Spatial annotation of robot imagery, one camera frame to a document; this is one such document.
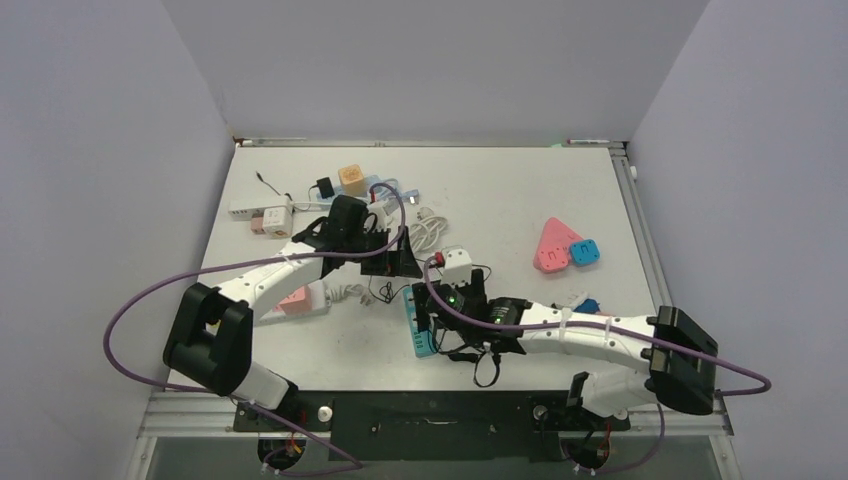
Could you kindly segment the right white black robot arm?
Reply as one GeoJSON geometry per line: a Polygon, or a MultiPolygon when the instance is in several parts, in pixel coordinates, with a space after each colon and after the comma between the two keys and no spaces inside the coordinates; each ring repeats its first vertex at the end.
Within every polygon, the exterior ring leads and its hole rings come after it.
{"type": "Polygon", "coordinates": [[[462,286],[440,281],[412,286],[421,331],[456,333],[461,360],[504,354],[562,354],[606,362],[609,369],[579,372],[565,401],[567,419],[589,428],[601,418],[658,403],[688,415],[708,415],[715,397],[718,344],[683,310],[662,306],[654,315],[602,316],[515,297],[490,299],[475,269],[462,286]]]}

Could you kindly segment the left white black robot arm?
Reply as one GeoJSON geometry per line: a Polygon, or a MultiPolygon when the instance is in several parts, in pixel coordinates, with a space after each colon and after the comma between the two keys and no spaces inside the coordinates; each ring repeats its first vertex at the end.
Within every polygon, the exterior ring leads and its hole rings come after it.
{"type": "Polygon", "coordinates": [[[165,365],[218,396],[259,405],[270,428],[289,428],[298,415],[297,386],[253,360],[254,321],[347,262],[359,264],[366,276],[423,275],[406,221],[392,232],[376,204],[339,196],[327,215],[293,235],[266,264],[215,286],[190,286],[165,342],[165,365]]]}

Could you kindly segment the teal power strip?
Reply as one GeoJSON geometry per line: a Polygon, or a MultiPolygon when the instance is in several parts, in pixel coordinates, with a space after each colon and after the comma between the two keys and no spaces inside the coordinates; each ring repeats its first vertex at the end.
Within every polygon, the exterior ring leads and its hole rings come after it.
{"type": "Polygon", "coordinates": [[[420,331],[417,323],[416,305],[413,289],[406,286],[401,291],[407,322],[410,329],[413,352],[416,358],[422,359],[437,354],[434,348],[433,336],[429,331],[420,331]]]}

